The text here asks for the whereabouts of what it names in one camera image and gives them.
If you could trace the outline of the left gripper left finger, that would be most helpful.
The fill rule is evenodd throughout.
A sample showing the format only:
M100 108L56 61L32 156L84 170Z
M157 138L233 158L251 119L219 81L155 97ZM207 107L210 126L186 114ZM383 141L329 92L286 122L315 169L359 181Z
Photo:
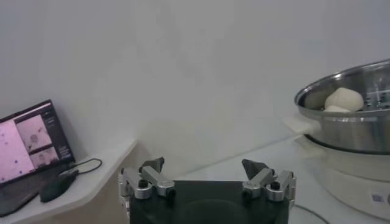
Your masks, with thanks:
M161 174L164 157L148 160L135 169L122 168L118 174L119 197L128 200L132 195L139 200L147 200L153 190L158 196L171 200L176 196L175 182Z

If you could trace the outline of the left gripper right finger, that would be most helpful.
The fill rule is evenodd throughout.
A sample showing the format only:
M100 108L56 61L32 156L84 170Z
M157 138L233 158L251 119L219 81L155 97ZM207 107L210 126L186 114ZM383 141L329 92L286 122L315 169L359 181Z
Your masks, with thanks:
M279 174L265 163L243 159L247 181L243 182L243 197L245 202L252 201L265 195L273 202L295 202L296 176L292 171L283 170Z

